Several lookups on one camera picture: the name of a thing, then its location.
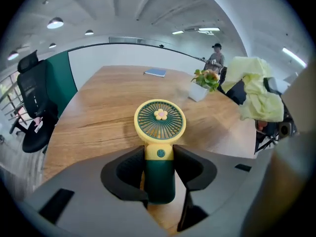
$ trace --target handheld fan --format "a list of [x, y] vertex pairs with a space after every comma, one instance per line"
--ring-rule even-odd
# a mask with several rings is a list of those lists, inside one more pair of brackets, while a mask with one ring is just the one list
[[137, 134], [145, 142], [145, 191], [151, 203], [169, 203], [175, 196], [174, 144], [184, 133], [186, 118], [172, 102], [154, 99], [135, 112]]

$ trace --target green button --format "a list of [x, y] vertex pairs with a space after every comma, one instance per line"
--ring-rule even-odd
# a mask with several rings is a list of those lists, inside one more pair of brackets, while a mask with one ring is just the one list
[[160, 158], [164, 157], [164, 155], [165, 155], [164, 150], [163, 150], [163, 149], [159, 149], [159, 150], [157, 151], [157, 155], [158, 155], [158, 157], [160, 157]]

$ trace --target potted plant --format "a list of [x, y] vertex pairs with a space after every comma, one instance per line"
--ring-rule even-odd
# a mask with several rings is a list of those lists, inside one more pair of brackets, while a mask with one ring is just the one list
[[212, 70], [196, 70], [191, 80], [189, 97], [198, 102], [206, 97], [208, 92], [215, 91], [219, 86], [219, 75]]

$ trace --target fan grille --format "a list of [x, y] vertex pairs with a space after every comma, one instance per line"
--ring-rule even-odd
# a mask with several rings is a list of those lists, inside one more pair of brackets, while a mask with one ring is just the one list
[[[159, 109], [167, 111], [166, 120], [157, 120], [154, 112]], [[182, 129], [183, 119], [177, 108], [166, 102], [150, 102], [138, 113], [138, 124], [148, 136], [166, 140], [175, 137]]]

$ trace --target person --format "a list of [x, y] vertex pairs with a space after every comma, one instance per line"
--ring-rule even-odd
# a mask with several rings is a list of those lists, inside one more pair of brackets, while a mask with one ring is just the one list
[[204, 66], [204, 70], [212, 70], [216, 73], [220, 73], [221, 69], [224, 67], [224, 61], [225, 57], [221, 53], [222, 45], [220, 43], [216, 43], [212, 46], [214, 49], [214, 53], [211, 55], [211, 57], [208, 59]]

